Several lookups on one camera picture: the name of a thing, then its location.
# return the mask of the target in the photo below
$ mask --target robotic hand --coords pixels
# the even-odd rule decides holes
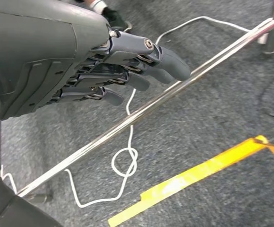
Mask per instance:
[[[66,101],[123,98],[106,86],[146,90],[148,76],[185,80],[189,67],[151,40],[112,31],[102,16],[57,0],[0,0],[0,120]],[[4,185],[0,227],[60,226]]]

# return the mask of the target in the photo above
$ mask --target metal screw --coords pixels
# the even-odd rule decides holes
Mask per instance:
[[[154,44],[149,39],[144,39],[144,45],[147,49],[151,50],[151,51],[152,51],[154,49]]]
[[[118,37],[117,32],[116,31],[109,31],[109,34],[110,37]]]
[[[109,41],[105,42],[104,44],[101,44],[100,47],[106,48],[109,46]]]

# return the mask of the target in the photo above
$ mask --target robotic finger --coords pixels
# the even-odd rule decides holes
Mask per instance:
[[[148,38],[112,30],[109,34],[107,42],[91,50],[76,74],[47,104],[92,99],[120,105],[121,95],[105,87],[129,85],[145,91],[150,86],[147,76],[169,84],[190,75],[189,66],[178,55]]]

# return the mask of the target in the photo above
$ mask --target yellow floor marking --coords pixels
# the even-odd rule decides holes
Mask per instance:
[[[140,202],[116,214],[109,219],[108,222],[110,227],[116,227],[187,186],[219,172],[266,147],[270,148],[274,153],[274,145],[269,144],[263,136],[245,140],[204,163],[145,191],[140,195],[141,200]]]

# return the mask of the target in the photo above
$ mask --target dark gray finger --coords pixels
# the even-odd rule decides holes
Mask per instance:
[[[130,77],[128,85],[132,86],[138,91],[146,91],[149,87],[149,82],[144,79],[143,76],[134,72],[128,72]]]
[[[146,72],[143,73],[143,75],[152,76],[155,79],[163,84],[169,84],[173,80],[173,78],[165,70],[154,68],[151,66],[149,66]]]
[[[165,70],[177,80],[186,80],[190,77],[189,67],[183,59],[164,47],[162,47],[162,50],[162,61],[155,67]]]
[[[104,94],[103,100],[105,100],[112,105],[120,105],[124,101],[124,98],[111,89],[104,88]]]

